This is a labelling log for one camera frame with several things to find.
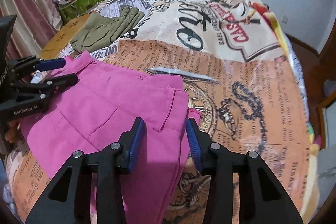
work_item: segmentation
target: folded green garment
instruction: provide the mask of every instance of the folded green garment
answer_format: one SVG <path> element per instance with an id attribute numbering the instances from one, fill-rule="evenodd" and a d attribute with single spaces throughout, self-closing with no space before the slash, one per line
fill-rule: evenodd
<path id="1" fill-rule="evenodd" d="M 71 39 L 77 52 L 94 52 L 111 45 L 118 37 L 133 29 L 144 17 L 135 7 L 125 7 L 119 17 L 108 18 L 91 14 L 83 28 Z"/>

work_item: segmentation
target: green bag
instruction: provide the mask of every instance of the green bag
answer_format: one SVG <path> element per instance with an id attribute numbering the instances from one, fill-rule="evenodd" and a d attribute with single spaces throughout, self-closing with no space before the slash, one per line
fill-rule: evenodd
<path id="1" fill-rule="evenodd" d="M 87 10 L 100 1 L 103 0 L 72 0 L 67 4 L 58 4 L 63 24 L 67 24 L 71 19 L 85 14 Z"/>

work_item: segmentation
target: pink object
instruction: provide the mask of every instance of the pink object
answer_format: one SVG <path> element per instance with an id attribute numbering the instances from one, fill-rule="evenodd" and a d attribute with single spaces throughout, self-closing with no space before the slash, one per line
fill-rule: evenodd
<path id="1" fill-rule="evenodd" d="M 79 82 L 55 94 L 49 110 L 20 120 L 28 145 L 52 178 L 76 150 L 102 150 L 131 129 L 136 117 L 146 123 L 134 172 L 121 176 L 128 224 L 161 223 L 186 163 L 188 94 L 177 75 L 147 75 L 102 63 L 88 52 L 52 75 L 76 73 Z"/>

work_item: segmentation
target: bedspread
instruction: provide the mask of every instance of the bedspread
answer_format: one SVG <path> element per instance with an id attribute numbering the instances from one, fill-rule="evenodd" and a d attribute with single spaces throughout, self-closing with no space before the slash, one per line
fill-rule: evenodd
<path id="1" fill-rule="evenodd" d="M 258 151 L 298 210 L 306 207 L 306 185 L 314 183 L 316 166 L 305 86 L 300 62 L 271 8 L 261 0 L 109 0 L 92 12 L 115 17 L 127 5 L 144 18 L 91 55 L 148 74 L 181 75 L 189 107 L 202 113 L 200 129 L 231 151 Z M 67 46 L 59 57 L 70 53 L 75 55 Z M 24 143 L 6 166 L 22 219 L 49 181 Z M 209 180 L 189 158 L 163 222 L 201 223 Z M 238 223 L 238 176 L 234 189 Z"/>

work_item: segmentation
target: electrical socket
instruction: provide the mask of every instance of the electrical socket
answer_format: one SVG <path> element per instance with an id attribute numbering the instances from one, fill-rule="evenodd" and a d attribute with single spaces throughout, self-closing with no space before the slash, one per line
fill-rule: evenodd
<path id="1" fill-rule="evenodd" d="M 283 15 L 281 22 L 286 24 L 288 22 L 288 17 L 286 15 Z"/>

